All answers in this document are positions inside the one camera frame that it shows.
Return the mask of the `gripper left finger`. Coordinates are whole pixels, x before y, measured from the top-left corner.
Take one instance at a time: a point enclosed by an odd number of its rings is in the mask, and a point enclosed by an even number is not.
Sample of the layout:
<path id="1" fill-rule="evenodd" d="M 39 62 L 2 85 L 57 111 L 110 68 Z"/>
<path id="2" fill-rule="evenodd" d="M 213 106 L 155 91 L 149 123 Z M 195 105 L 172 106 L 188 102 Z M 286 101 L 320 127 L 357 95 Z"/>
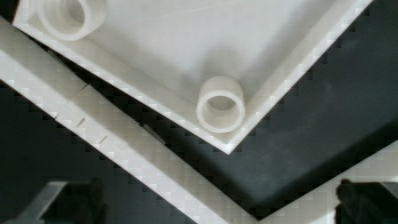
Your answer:
<path id="1" fill-rule="evenodd" d="M 52 181 L 12 224 L 107 224 L 107 212 L 101 181 Z"/>

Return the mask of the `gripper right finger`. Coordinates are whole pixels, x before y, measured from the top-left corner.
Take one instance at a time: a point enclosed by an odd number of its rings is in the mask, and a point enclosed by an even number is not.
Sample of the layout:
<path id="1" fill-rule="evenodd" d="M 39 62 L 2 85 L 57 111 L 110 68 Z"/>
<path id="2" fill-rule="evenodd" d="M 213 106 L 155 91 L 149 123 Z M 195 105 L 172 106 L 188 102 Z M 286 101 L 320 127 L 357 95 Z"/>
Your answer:
<path id="1" fill-rule="evenodd" d="M 398 224 L 398 182 L 341 180 L 336 224 Z"/>

